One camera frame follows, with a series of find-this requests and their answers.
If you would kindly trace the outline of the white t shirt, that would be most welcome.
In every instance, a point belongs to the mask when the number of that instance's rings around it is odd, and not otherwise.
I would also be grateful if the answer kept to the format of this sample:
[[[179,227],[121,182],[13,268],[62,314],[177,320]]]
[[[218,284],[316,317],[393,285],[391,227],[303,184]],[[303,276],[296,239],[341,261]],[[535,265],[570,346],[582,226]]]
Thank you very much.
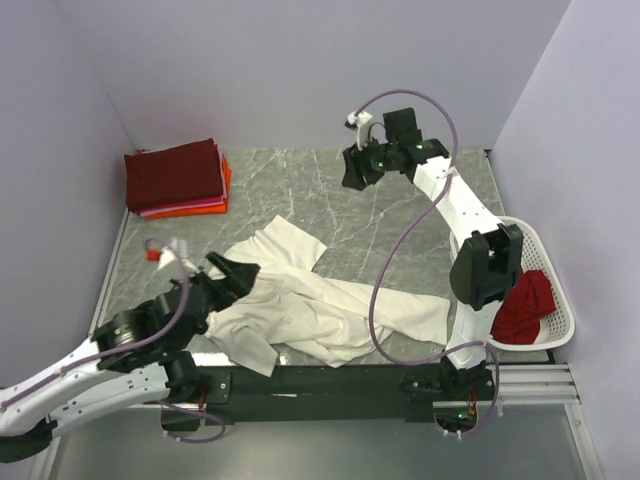
[[[392,333],[446,343],[449,300],[325,278],[313,268],[326,252],[316,237],[277,216],[226,251],[226,258],[259,265],[249,295],[208,317],[206,337],[227,357],[269,377],[284,344],[330,367],[374,351]]]

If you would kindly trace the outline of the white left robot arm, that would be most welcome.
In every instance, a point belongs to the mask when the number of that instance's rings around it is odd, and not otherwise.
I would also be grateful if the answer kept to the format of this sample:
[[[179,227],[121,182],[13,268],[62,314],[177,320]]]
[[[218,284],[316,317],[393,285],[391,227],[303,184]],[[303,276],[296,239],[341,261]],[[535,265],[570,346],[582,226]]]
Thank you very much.
[[[173,271],[171,287],[117,313],[75,350],[1,392],[1,461],[20,462],[77,426],[145,402],[193,399],[204,380],[187,346],[208,331],[208,317],[246,297],[260,268],[209,252],[216,278],[171,248],[147,260]]]

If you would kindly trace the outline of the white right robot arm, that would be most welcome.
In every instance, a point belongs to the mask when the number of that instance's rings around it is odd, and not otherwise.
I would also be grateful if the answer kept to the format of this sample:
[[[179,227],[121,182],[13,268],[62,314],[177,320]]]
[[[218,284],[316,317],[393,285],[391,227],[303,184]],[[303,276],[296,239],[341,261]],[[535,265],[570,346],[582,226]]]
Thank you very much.
[[[403,174],[428,197],[453,235],[449,283],[457,306],[444,351],[450,367],[438,378],[444,395],[460,399],[473,388],[494,318],[519,281],[522,230],[485,207],[446,147],[423,138],[413,109],[384,114],[384,142],[372,137],[374,118],[365,111],[350,113],[345,125],[354,131],[355,142],[343,152],[343,187],[362,191],[387,172]]]

